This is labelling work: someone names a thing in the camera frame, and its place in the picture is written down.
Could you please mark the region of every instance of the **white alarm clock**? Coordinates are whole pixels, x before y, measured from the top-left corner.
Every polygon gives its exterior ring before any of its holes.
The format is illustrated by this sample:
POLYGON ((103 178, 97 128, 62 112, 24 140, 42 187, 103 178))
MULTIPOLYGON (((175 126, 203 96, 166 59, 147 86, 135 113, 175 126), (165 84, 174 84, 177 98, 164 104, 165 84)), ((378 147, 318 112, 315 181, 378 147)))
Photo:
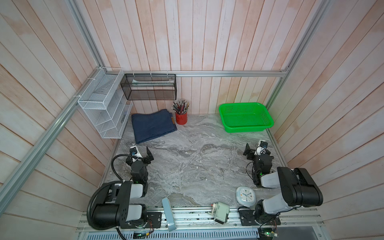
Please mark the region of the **white alarm clock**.
POLYGON ((249 187, 238 187, 236 189, 236 200, 243 206, 252 207, 256 205, 255 191, 249 187))

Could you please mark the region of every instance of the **marble table surface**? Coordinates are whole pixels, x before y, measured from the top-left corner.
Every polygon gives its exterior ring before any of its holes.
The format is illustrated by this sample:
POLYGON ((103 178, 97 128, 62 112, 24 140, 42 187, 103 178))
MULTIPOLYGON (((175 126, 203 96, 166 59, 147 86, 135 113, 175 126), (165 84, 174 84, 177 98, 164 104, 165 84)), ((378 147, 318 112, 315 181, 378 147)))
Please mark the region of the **marble table surface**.
MULTIPOLYGON (((131 203, 147 206, 162 206, 161 200, 167 197, 173 207, 210 206, 223 202, 239 206, 235 191, 239 186, 251 187, 257 200, 267 199, 280 192, 280 189, 257 188, 245 171, 250 162, 243 155, 246 143, 255 149, 260 139, 268 142, 271 156, 274 156, 272 170, 281 166, 267 132, 227 133, 220 115, 188 115, 185 125, 176 125, 177 131, 141 143, 139 151, 146 156, 150 149, 154 160, 148 165, 147 195, 132 199, 131 203)), ((117 154, 129 153, 135 145, 131 120, 121 139, 117 154)), ((130 179, 131 168, 125 158, 115 160, 116 171, 123 179, 130 179)), ((106 182, 118 180, 109 170, 106 182)))

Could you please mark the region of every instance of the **blue towel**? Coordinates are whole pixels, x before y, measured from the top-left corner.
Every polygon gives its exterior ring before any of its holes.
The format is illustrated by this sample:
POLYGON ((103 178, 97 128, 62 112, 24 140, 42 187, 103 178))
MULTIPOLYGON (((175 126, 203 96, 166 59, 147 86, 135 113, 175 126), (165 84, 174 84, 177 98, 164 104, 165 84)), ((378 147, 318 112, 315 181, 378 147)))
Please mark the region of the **blue towel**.
POLYGON ((161 137, 177 130, 172 113, 166 109, 152 114, 133 114, 132 127, 136 144, 161 137))

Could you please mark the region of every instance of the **green plastic basket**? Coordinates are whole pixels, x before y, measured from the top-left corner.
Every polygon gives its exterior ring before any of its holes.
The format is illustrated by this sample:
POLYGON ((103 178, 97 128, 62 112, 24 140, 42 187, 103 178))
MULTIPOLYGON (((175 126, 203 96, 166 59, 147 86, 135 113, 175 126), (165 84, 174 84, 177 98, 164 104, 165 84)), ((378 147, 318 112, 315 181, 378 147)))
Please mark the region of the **green plastic basket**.
POLYGON ((225 103, 218 110, 226 132, 260 132, 274 124, 261 103, 225 103))

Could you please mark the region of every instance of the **red pencil cup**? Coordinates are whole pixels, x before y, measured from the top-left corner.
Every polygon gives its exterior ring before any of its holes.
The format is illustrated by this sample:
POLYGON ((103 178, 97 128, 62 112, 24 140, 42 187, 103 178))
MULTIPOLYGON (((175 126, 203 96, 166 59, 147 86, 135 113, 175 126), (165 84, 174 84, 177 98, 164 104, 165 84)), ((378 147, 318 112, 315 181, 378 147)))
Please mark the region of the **red pencil cup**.
POLYGON ((187 123, 187 113, 183 114, 183 115, 179 115, 177 113, 176 114, 176 123, 178 125, 184 125, 187 123))

